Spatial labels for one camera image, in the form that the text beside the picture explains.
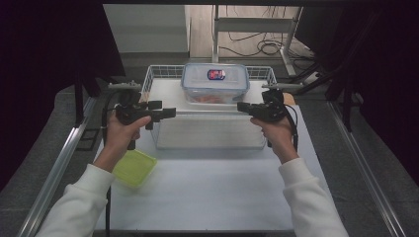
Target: white sweater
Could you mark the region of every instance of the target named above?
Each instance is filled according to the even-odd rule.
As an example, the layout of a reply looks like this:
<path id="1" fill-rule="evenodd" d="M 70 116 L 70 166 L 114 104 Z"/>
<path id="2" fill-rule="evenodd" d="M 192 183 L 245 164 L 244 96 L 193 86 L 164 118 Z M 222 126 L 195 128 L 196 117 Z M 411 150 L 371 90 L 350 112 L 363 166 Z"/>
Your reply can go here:
<path id="1" fill-rule="evenodd" d="M 310 174 L 303 159 L 282 165 L 280 173 L 296 236 L 348 236 L 333 201 Z M 113 180 L 111 173 L 88 165 L 80 180 L 66 187 L 37 236 L 91 236 L 106 206 L 106 192 Z"/>

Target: wrist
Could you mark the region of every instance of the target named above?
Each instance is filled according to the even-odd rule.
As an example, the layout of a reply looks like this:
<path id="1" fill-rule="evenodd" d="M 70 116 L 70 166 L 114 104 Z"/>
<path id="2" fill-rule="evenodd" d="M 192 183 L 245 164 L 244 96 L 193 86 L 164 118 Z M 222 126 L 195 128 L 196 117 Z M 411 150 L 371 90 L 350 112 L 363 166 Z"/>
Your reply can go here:
<path id="1" fill-rule="evenodd" d="M 110 173 L 113 172 L 117 163 L 124 157 L 126 150 L 113 149 L 105 146 L 93 165 Z"/>
<path id="2" fill-rule="evenodd" d="M 279 143 L 274 147 L 274 152 L 280 158 L 282 164 L 299 157 L 291 141 Z"/>

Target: white wire basket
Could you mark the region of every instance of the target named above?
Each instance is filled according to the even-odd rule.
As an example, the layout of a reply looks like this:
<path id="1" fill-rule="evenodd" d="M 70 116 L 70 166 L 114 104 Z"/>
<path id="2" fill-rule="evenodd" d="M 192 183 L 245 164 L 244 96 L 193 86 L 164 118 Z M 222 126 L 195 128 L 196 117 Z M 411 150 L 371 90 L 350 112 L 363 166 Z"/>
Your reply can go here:
<path id="1" fill-rule="evenodd" d="M 162 100 L 163 108 L 177 108 L 175 118 L 155 122 L 151 134 L 158 149 L 262 149 L 266 139 L 250 117 L 235 105 L 191 105 L 183 96 L 180 81 L 183 65 L 151 65 L 141 91 L 141 101 Z M 271 67 L 247 66 L 249 81 L 276 83 Z M 260 100 L 259 91 L 253 94 Z"/>

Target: person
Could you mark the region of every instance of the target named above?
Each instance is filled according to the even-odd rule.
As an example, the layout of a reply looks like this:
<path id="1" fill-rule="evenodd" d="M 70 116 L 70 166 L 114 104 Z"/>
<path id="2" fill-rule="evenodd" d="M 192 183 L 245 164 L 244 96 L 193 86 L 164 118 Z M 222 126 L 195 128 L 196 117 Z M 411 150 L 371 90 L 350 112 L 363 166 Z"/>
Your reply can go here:
<path id="1" fill-rule="evenodd" d="M 250 119 L 262 127 L 282 165 L 279 171 L 285 182 L 284 196 L 292 211 L 296 236 L 348 236 L 332 199 L 321 188 L 292 143 L 289 121 L 276 123 Z M 91 236 L 96 222 L 107 204 L 106 192 L 114 180 L 112 171 L 123 158 L 132 139 L 139 139 L 139 129 L 150 117 L 122 125 L 115 114 L 108 122 L 107 142 L 92 165 L 50 210 L 37 236 Z"/>

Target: white table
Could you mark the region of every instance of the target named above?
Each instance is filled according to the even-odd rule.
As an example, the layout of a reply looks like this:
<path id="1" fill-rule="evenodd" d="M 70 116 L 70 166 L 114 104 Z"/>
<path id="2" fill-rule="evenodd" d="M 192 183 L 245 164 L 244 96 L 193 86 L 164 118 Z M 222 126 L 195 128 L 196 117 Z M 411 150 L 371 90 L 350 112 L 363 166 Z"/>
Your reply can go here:
<path id="1" fill-rule="evenodd" d="M 298 114 L 298 153 L 312 174 L 327 187 L 299 107 L 294 108 Z M 114 182 L 111 229 L 161 232 L 293 229 L 291 212 L 282 194 L 280 162 L 271 148 L 157 150 L 147 130 L 141 131 L 136 147 L 157 158 L 158 163 L 138 190 Z M 98 220 L 98 230 L 105 229 L 104 213 Z"/>

